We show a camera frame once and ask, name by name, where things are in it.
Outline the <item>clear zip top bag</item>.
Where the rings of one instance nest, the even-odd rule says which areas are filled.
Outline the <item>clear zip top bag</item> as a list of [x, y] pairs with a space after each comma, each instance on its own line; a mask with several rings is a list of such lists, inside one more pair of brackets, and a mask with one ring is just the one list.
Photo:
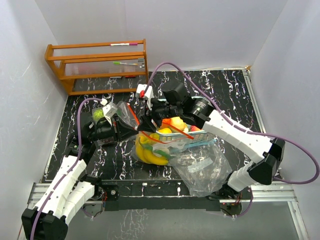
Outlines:
[[95, 130], [101, 129], [102, 127], [107, 127], [113, 129], [116, 133], [117, 131], [117, 123], [116, 123], [116, 115], [118, 108], [116, 106], [103, 106], [94, 108], [92, 113], [92, 120], [94, 123]]

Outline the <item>clear zip bag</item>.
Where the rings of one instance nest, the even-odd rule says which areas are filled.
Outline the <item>clear zip bag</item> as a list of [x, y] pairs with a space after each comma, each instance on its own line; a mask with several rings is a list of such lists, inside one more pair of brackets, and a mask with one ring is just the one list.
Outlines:
[[190, 144], [169, 160], [192, 197], [206, 197], [220, 190], [232, 168], [215, 139]]
[[[166, 141], [161, 138], [159, 134], [157, 134], [157, 130], [155, 133], [152, 132], [147, 132], [147, 131], [139, 131], [138, 134], [135, 136], [135, 138], [138, 135], [144, 135], [148, 138], [150, 138], [152, 141], [156, 142], [152, 147], [153, 147], [153, 152], [155, 154], [161, 154], [165, 156], [168, 159], [168, 165], [170, 164], [170, 160], [175, 158], [178, 153], [181, 153], [185, 150], [187, 145], [189, 145], [191, 142], [182, 140], [182, 141]], [[132, 155], [135, 159], [138, 160], [136, 153], [135, 153], [135, 142], [134, 142], [134, 147], [132, 150]]]
[[101, 129], [102, 127], [107, 127], [113, 129], [116, 133], [117, 131], [117, 123], [116, 123], [116, 115], [118, 108], [116, 106], [103, 106], [94, 108], [92, 113], [92, 120], [94, 123], [95, 130]]

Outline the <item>green custard apple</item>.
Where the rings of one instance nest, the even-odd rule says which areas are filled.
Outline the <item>green custard apple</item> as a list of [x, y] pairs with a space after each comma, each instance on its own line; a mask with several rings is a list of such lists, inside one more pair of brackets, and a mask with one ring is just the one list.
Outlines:
[[104, 112], [102, 109], [97, 109], [93, 112], [92, 118], [95, 122], [98, 122], [100, 119], [104, 118]]

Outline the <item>yellow pear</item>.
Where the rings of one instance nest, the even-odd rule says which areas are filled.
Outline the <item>yellow pear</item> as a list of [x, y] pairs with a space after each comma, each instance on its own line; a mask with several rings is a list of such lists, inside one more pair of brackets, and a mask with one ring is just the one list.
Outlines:
[[158, 129], [156, 133], [160, 136], [167, 136], [172, 134], [173, 132], [169, 127], [165, 127], [165, 128]]

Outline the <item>yellow bananas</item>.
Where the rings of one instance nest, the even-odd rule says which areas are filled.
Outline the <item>yellow bananas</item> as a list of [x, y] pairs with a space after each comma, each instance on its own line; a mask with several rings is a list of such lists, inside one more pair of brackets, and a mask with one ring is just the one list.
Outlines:
[[158, 166], [168, 165], [169, 161], [165, 156], [153, 152], [153, 145], [155, 143], [155, 141], [152, 141], [145, 135], [139, 134], [135, 139], [135, 155], [139, 161], [146, 164]]

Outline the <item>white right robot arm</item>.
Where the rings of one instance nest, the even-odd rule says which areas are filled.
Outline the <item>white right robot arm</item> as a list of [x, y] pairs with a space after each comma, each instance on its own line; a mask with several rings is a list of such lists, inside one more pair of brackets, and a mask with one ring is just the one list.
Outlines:
[[284, 140], [251, 135], [250, 129], [241, 131], [236, 121], [218, 111], [208, 99], [191, 96], [182, 83], [164, 85], [164, 100], [154, 97], [153, 89], [139, 84], [135, 96], [145, 100], [140, 116], [139, 131], [156, 133], [164, 119], [180, 117], [186, 124], [216, 135], [248, 156], [250, 162], [234, 171], [223, 185], [223, 194], [233, 199], [255, 183], [270, 185], [283, 159]]

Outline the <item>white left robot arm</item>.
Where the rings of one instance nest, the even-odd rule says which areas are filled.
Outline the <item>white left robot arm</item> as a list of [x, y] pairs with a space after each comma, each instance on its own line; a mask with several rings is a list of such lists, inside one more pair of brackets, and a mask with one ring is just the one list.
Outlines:
[[28, 240], [63, 240], [72, 218], [90, 198], [103, 195], [100, 179], [80, 175], [96, 151], [96, 142], [108, 140], [113, 144], [137, 134], [136, 127], [126, 124], [118, 116], [94, 122], [84, 117], [77, 122], [68, 139], [61, 166], [49, 188], [32, 209], [26, 208], [21, 220]]

